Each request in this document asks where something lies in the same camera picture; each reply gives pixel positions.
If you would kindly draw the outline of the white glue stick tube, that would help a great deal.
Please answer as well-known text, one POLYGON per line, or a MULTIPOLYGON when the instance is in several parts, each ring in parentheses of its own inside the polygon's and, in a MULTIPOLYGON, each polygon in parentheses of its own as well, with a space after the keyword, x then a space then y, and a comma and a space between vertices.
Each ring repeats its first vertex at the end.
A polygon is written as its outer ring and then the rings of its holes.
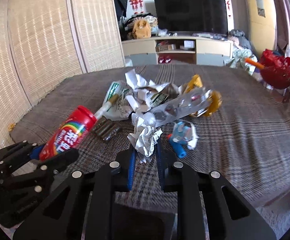
POLYGON ((99 120, 104 115, 104 113, 106 113, 113 106, 113 104, 117 101, 118 97, 118 94, 114 94, 112 97, 110 97, 109 100, 104 103, 99 110, 96 111, 96 113, 94 114, 95 118, 99 120))

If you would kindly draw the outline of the blue white torn wrapper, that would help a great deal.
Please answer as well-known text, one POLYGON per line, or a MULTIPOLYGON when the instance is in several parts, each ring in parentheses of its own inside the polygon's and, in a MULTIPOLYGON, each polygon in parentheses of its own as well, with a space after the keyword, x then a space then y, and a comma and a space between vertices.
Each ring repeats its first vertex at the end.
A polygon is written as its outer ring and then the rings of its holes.
POLYGON ((197 146, 199 136, 192 122, 179 120, 174 124, 171 140, 175 143, 187 146, 189 150, 194 150, 197 146))

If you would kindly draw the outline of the dark batteries pack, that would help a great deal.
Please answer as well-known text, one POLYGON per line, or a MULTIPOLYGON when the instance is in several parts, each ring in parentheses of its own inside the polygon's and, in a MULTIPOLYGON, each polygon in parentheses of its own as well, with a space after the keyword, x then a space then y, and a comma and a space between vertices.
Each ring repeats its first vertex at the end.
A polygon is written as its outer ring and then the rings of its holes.
POLYGON ((119 124, 102 116, 91 129, 91 132, 103 142, 109 142, 122 130, 119 124))

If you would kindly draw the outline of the white green medicine bag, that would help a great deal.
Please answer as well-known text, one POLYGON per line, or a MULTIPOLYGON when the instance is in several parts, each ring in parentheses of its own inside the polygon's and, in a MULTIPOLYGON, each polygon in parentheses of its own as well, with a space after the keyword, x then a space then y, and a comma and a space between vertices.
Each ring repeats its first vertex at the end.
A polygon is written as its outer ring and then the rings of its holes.
POLYGON ((114 81, 111 83, 103 105, 110 100, 115 94, 118 95, 118 99, 112 104, 111 108, 107 110, 104 116, 112 121, 127 120, 129 115, 133 112, 129 102, 126 99, 127 95, 132 95, 133 90, 127 85, 125 81, 114 81))

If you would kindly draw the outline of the yellow paper bag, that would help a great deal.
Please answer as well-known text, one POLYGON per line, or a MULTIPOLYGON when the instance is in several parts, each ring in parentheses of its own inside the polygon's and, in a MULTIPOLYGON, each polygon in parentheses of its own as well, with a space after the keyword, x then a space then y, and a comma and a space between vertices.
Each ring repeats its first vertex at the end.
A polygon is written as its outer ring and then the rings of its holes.
POLYGON ((197 93, 192 94, 191 100, 198 102, 200 100, 200 108, 191 113, 190 116, 198 118, 199 116, 209 117, 215 113, 220 106, 222 105, 222 96, 220 92, 216 90, 206 90, 203 86, 201 77, 198 74, 195 74, 189 83, 184 85, 184 94, 187 94, 195 90, 197 93))

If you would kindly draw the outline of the beige TV cabinet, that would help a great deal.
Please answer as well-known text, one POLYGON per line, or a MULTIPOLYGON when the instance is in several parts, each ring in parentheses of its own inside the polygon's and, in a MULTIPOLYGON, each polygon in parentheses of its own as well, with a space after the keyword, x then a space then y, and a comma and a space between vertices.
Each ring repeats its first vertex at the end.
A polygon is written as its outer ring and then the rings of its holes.
POLYGON ((197 36, 163 36, 122 42, 126 59, 133 65, 191 63, 204 66, 225 65, 233 54, 233 41, 197 36))

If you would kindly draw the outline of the blue marker pen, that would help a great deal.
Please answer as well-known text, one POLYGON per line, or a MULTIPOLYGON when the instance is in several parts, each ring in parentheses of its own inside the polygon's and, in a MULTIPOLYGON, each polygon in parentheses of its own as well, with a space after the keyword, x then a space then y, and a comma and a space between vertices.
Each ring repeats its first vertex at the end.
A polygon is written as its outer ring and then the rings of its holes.
POLYGON ((171 134, 169 134, 167 136, 167 139, 168 139, 170 146, 172 147, 172 149, 174 150, 174 152, 178 158, 182 159, 182 158, 186 157, 187 153, 185 152, 184 148, 182 147, 181 144, 174 142, 172 140, 171 134))

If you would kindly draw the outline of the orange carrot stick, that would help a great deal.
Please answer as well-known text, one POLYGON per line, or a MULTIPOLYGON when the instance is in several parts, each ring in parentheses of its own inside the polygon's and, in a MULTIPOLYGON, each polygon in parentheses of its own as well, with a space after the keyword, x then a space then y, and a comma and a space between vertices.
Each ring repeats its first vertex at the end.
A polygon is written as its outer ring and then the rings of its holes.
POLYGON ((258 69, 264 69, 265 68, 265 66, 263 64, 261 64, 259 62, 255 62, 255 61, 253 61, 250 58, 245 58, 245 62, 248 63, 248 64, 251 64, 251 65, 255 66, 258 69))

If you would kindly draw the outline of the black flat television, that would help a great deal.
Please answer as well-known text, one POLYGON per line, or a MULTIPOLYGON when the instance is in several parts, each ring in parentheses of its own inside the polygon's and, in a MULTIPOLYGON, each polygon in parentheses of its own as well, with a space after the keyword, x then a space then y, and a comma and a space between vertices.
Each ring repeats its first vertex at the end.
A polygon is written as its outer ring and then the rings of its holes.
POLYGON ((225 0, 154 1, 160 29, 177 33, 228 33, 225 0))

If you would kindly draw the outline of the white paper ball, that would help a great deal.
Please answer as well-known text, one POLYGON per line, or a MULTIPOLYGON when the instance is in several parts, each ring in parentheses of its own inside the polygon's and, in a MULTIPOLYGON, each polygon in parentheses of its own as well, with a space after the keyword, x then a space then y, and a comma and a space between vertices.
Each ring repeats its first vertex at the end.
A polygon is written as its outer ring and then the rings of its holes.
POLYGON ((140 157, 140 163, 151 162, 155 145, 163 131, 147 125, 143 118, 137 117, 134 122, 134 132, 127 138, 140 157))

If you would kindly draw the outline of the silver pill blister pack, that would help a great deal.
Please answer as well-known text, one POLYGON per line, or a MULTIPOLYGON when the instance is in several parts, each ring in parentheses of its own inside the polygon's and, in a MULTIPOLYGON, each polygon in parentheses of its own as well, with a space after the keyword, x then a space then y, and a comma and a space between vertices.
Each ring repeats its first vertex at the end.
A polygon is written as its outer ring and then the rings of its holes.
POLYGON ((177 98, 165 102, 155 108, 152 108, 149 112, 155 116, 155 127, 163 126, 169 122, 184 118, 196 112, 200 106, 200 100, 198 102, 192 101, 192 94, 196 94, 195 90, 178 96, 177 98))

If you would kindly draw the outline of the floral cloth pile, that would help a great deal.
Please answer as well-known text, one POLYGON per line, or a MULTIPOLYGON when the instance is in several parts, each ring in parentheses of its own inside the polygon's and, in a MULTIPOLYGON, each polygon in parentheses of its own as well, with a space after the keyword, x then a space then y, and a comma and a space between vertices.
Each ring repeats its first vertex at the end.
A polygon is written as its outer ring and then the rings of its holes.
POLYGON ((245 58, 249 58, 254 62, 258 61, 251 42, 246 38, 245 33, 239 29, 229 31, 228 39, 233 42, 233 52, 232 58, 225 60, 224 65, 229 68, 243 69, 249 75, 252 75, 255 71, 255 66, 245 62, 245 58))

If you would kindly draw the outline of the red Skittles candy tube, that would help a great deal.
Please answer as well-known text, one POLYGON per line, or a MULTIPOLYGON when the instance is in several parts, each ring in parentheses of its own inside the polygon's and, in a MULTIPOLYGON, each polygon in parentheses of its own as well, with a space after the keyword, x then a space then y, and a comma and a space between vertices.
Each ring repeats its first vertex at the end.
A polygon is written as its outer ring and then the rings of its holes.
POLYGON ((40 161, 46 161, 71 148, 76 148, 88 135, 97 119, 84 106, 78 106, 56 130, 39 154, 40 161))

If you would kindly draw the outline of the white torn paper pieces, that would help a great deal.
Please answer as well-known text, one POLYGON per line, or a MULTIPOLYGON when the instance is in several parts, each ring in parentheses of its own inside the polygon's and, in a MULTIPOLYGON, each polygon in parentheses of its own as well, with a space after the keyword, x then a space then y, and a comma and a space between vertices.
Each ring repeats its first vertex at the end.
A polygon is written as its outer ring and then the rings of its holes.
POLYGON ((134 112, 147 112, 179 96, 178 87, 173 83, 156 84, 152 80, 147 81, 136 74, 134 69, 125 73, 125 79, 132 90, 126 99, 134 112))

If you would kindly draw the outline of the red plastic fruit basket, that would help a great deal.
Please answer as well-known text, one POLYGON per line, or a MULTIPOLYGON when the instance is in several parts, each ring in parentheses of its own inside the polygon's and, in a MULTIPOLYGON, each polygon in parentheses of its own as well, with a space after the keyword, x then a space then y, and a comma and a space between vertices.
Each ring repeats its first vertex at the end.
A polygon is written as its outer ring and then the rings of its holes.
POLYGON ((285 89, 290 86, 290 57, 279 56, 272 50, 262 52, 260 70, 262 79, 275 89, 285 89))

